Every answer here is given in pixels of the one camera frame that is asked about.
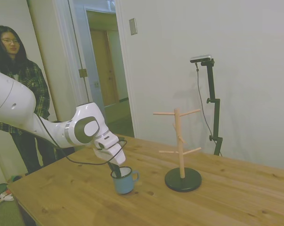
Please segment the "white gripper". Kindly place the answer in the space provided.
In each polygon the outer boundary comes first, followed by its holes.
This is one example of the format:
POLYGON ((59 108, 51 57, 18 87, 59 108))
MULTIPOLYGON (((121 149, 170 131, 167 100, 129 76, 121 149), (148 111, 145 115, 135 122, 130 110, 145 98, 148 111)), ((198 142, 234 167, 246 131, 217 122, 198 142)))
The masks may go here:
POLYGON ((113 145, 109 149, 93 148, 95 155, 103 161, 109 161, 108 166, 111 172, 115 173, 116 178, 122 177, 118 165, 122 165, 126 161, 125 154, 119 143, 113 145))

